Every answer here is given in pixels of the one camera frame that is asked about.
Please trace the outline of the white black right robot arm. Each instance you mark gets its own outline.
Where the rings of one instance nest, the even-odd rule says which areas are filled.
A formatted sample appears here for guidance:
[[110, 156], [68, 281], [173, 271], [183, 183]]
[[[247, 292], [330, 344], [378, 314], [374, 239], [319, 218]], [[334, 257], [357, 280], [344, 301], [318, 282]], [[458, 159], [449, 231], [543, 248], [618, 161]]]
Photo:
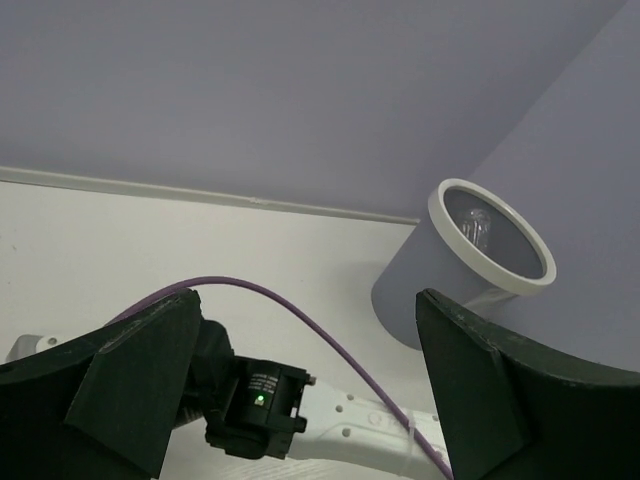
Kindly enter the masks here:
[[226, 329], [204, 321], [176, 423], [202, 419], [213, 448], [247, 460], [332, 460], [409, 479], [448, 479], [438, 417], [392, 409], [306, 370], [238, 356]]

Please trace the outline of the clear bottle white-blue cap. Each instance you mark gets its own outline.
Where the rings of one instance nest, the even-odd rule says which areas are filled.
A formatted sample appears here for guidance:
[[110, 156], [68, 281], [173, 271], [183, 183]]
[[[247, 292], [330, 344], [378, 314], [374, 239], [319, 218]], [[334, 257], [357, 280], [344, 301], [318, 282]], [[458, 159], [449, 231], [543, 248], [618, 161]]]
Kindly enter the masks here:
[[457, 226], [464, 237], [479, 251], [487, 253], [491, 237], [492, 219], [483, 208], [471, 208], [461, 212]]

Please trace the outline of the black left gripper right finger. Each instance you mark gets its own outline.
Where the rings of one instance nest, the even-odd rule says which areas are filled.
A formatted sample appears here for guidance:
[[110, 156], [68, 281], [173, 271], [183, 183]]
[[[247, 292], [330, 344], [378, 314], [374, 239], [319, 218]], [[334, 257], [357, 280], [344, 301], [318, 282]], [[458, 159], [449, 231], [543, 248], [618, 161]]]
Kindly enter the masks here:
[[639, 375], [560, 352], [434, 289], [416, 325], [457, 479], [636, 479]]

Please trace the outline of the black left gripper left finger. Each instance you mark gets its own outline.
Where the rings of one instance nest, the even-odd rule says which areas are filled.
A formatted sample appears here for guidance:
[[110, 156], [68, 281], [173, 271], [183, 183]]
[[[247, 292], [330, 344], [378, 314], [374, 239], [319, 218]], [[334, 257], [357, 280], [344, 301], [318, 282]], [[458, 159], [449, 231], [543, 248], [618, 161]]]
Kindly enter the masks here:
[[2, 478], [158, 477], [201, 322], [184, 289], [2, 365]]

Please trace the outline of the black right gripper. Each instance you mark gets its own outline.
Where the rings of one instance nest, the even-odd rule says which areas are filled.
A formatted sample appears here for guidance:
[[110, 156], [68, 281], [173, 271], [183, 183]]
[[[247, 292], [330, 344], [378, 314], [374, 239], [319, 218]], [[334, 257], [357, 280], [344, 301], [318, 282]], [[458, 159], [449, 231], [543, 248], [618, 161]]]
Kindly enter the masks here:
[[207, 428], [219, 430], [235, 391], [235, 354], [227, 330], [203, 320], [191, 355], [174, 428], [204, 418]]

